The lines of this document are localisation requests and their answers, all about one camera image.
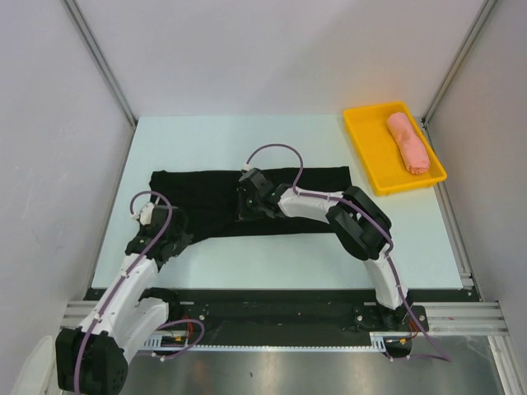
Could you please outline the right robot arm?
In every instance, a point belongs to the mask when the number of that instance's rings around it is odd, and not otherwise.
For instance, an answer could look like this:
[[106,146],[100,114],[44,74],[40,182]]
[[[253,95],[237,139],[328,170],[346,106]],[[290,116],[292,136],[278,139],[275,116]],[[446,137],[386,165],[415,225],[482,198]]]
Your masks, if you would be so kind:
[[364,262],[376,301],[382,306],[381,323],[389,330],[399,330],[408,322],[408,288],[390,257],[394,248],[391,221],[362,189],[352,185],[343,192],[325,193],[275,185],[262,170],[248,165],[238,183],[240,214],[245,219],[301,218],[329,225],[347,253]]

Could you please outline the black t-shirt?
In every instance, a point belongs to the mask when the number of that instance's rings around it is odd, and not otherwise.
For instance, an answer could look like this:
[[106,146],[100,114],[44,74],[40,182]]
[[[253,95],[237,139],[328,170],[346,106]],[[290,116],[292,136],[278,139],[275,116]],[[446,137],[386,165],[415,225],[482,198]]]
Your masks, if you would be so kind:
[[[298,168],[263,170],[275,185],[291,184],[297,173]],[[257,221],[241,220],[236,190],[240,176],[239,170],[160,170],[152,173],[149,186],[188,216],[187,233],[194,236],[193,244],[221,237],[332,233],[328,224],[302,218],[263,216]],[[347,166],[307,168],[298,185],[314,191],[338,192],[351,186],[352,178]]]

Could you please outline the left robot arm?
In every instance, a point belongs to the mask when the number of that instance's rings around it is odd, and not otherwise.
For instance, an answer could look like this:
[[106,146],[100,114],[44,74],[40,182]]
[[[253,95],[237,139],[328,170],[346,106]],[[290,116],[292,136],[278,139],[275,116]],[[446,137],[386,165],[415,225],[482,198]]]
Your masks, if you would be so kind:
[[188,216],[178,207],[149,202],[135,215],[138,233],[128,242],[119,274],[95,308],[55,341],[60,389],[76,394],[118,394],[128,366],[160,327],[182,319],[173,290],[154,287],[162,267],[191,244]]

